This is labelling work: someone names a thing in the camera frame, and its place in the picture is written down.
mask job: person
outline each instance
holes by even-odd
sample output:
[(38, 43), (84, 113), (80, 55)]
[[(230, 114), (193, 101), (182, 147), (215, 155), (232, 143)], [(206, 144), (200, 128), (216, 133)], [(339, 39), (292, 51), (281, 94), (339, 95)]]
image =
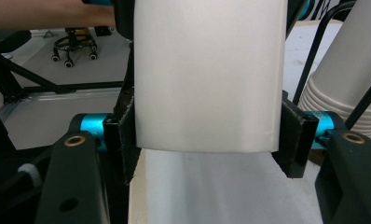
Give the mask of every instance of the person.
[(0, 29), (116, 26), (113, 7), (81, 0), (0, 0)]

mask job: gray floor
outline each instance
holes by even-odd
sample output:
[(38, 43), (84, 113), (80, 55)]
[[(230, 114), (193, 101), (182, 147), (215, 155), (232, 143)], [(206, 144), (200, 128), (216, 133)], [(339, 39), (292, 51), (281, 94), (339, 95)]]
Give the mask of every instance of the gray floor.
[[(114, 33), (95, 36), (98, 60), (89, 59), (88, 49), (72, 53), (75, 66), (66, 68), (64, 59), (55, 63), (50, 58), (53, 42), (64, 33), (43, 38), (34, 33), (24, 46), (12, 52), (14, 63), (57, 84), (123, 80), (129, 56), (128, 41)], [(34, 83), (16, 76), (22, 86)], [(120, 89), (77, 91), (71, 94), (32, 94), (16, 105), (3, 106), (0, 94), (0, 115), (16, 148), (41, 147), (53, 144), (65, 134), (72, 117), (78, 113), (110, 113)]]

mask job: stack of cups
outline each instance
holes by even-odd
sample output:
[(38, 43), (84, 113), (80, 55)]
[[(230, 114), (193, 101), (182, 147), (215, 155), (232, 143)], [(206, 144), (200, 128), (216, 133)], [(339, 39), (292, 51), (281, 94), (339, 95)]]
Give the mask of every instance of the stack of cups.
[[(370, 86), (371, 0), (359, 0), (310, 76), (299, 107), (333, 111), (346, 119)], [(371, 105), (352, 130), (371, 137)]]

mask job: chair seat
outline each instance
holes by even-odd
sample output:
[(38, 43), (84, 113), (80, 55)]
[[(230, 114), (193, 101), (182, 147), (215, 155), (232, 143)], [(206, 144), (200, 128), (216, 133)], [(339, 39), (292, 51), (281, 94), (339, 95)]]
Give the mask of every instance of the chair seat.
[(29, 31), (0, 30), (0, 53), (9, 53), (32, 38)]

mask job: white cylinder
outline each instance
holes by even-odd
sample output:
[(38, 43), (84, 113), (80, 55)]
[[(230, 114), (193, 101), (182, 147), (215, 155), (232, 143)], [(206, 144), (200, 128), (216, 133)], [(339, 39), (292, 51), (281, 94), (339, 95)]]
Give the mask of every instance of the white cylinder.
[[(346, 119), (370, 86), (371, 0), (358, 0), (310, 76), (300, 101), (302, 105), (309, 103), (337, 112)], [(361, 125), (366, 120), (371, 120), (371, 105), (353, 128), (371, 137), (371, 125)]]
[(276, 151), (286, 9), (286, 0), (136, 1), (137, 145)]

